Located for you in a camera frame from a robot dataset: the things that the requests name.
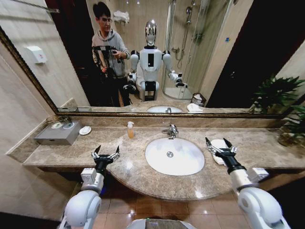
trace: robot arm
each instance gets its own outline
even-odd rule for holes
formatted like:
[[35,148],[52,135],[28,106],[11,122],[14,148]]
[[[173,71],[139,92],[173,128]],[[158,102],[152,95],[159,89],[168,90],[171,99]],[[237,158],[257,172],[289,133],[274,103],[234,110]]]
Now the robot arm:
[[128,84],[123,86],[124,90],[127,90],[129,93],[135,93],[136,83],[137,83],[137,66],[139,62],[140,55],[137,51],[133,50],[130,56],[131,60],[131,72],[127,76],[127,82]]
[[165,64],[166,70],[169,72],[168,77],[171,80],[176,82],[175,83],[176,87],[178,87],[178,86],[184,87],[185,86],[187,88],[187,84],[182,82],[182,73],[177,74],[173,70],[172,58],[171,58],[170,51],[164,51],[163,54],[162,54],[162,59],[163,59],[163,62]]
[[227,148],[216,148],[205,138],[208,150],[224,160],[228,167],[232,185],[238,194],[238,205],[248,215],[255,229],[290,229],[276,199],[268,192],[256,188],[243,167],[236,159],[237,148],[224,138]]
[[92,229],[102,202],[99,195],[103,187],[106,167],[120,156],[119,147],[111,155],[98,155],[100,148],[101,146],[91,154],[96,163],[95,168],[85,168],[82,171],[81,192],[67,203],[59,229],[71,229],[71,226]]

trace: green plant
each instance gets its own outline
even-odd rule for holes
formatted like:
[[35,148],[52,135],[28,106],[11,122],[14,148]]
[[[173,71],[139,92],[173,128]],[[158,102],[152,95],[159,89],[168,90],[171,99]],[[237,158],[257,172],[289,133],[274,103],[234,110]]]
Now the green plant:
[[253,110],[258,108],[261,113],[266,114],[268,110],[274,105],[278,104],[281,106],[289,105],[290,101],[293,101],[297,95],[294,94],[296,89],[305,80],[299,80],[298,77],[289,78],[275,78],[272,76],[267,79],[259,86],[258,92],[254,94],[252,98]]
[[305,137],[305,106],[292,106],[294,112],[288,118],[285,118],[288,122],[284,125],[288,129],[289,133],[292,133],[292,137]]

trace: humanoid robot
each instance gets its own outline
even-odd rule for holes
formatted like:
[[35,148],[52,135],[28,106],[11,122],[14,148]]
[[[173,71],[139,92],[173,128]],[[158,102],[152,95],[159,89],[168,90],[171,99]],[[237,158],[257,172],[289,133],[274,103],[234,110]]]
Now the humanoid robot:
[[[238,195],[238,205],[248,216],[252,227],[254,229],[290,229],[276,199],[268,192],[256,188],[257,184],[249,180],[245,167],[235,159],[237,148],[226,139],[224,139],[226,148],[216,148],[207,138],[205,139],[208,150],[215,156],[221,157],[227,165],[233,189]],[[100,148],[101,146],[91,154],[96,167],[85,168],[81,173],[83,179],[81,192],[69,200],[59,229],[71,229],[71,226],[92,229],[101,206],[100,193],[106,166],[120,156],[119,147],[111,155],[98,155]],[[187,222],[165,219],[137,219],[127,229],[145,229],[147,225],[152,225],[156,229],[195,229]]]
[[[175,82],[176,87],[187,87],[186,83],[182,82],[182,73],[177,74],[172,69],[172,59],[169,51],[161,52],[154,44],[157,34],[157,24],[154,20],[150,20],[145,26],[145,37],[147,45],[138,53],[133,50],[131,52],[131,73],[127,76],[128,85],[123,88],[129,93],[136,91],[137,82],[137,65],[140,61],[140,67],[143,70],[144,80],[141,82],[142,102],[156,100],[159,90],[157,82],[158,71],[161,67],[161,62],[165,64],[166,70],[169,72],[168,77]],[[152,92],[153,95],[145,95],[145,92]]]

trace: metal tissue box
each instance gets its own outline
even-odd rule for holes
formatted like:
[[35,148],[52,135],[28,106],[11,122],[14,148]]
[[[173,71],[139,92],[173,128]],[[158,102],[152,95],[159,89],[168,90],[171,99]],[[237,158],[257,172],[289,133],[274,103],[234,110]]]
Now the metal tissue box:
[[48,125],[34,139],[41,145],[68,145],[71,146],[79,134],[81,123],[72,121],[57,129],[52,129],[52,125]]

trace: tiled floor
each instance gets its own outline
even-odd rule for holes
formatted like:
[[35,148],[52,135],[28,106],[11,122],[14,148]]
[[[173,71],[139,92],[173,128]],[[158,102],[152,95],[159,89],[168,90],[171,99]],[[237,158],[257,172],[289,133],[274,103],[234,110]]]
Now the tiled floor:
[[124,229],[135,219],[177,219],[198,229],[250,229],[232,193],[193,202],[166,202],[137,194],[111,179],[94,229]]

